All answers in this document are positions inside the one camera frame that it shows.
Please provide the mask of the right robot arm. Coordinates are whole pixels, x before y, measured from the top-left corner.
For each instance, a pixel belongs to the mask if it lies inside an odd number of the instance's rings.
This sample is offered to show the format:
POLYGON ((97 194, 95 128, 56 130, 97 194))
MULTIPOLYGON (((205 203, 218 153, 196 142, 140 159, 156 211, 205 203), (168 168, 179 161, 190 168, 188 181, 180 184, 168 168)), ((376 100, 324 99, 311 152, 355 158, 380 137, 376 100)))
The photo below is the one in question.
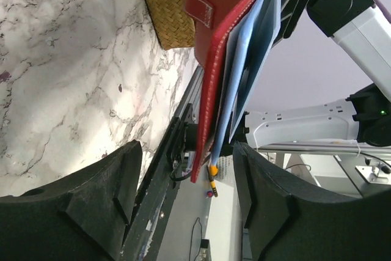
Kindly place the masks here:
POLYGON ((390 12, 380 0, 309 0, 322 38, 283 41, 250 97, 248 144, 349 140, 390 145, 390 12))

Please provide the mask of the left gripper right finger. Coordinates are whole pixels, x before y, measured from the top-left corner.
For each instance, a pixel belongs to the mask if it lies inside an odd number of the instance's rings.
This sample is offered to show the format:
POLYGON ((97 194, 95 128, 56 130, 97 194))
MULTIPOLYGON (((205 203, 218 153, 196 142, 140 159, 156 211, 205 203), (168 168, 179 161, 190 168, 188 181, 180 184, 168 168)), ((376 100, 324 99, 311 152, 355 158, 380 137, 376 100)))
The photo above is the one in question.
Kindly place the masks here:
POLYGON ((361 199, 315 186, 245 143, 233 147, 254 260, 389 260, 390 190, 361 199))

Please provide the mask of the red card holder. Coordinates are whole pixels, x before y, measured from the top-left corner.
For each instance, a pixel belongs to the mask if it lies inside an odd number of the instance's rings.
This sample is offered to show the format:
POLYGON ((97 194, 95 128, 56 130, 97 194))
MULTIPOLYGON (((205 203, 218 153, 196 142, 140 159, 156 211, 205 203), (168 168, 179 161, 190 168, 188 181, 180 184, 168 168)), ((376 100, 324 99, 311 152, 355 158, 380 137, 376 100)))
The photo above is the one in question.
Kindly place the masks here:
POLYGON ((281 0, 185 0, 195 22, 194 54, 203 68, 191 181, 214 169, 239 132, 253 83, 280 28, 281 0))

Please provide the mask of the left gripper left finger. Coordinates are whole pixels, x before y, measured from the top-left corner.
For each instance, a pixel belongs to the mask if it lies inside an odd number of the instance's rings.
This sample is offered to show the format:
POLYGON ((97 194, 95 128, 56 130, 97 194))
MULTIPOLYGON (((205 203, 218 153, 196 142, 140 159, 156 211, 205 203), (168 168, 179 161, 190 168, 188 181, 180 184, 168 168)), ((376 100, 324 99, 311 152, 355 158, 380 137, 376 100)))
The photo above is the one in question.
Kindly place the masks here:
POLYGON ((118 260, 141 161, 141 144, 131 141, 55 182, 1 197, 1 259, 118 260))

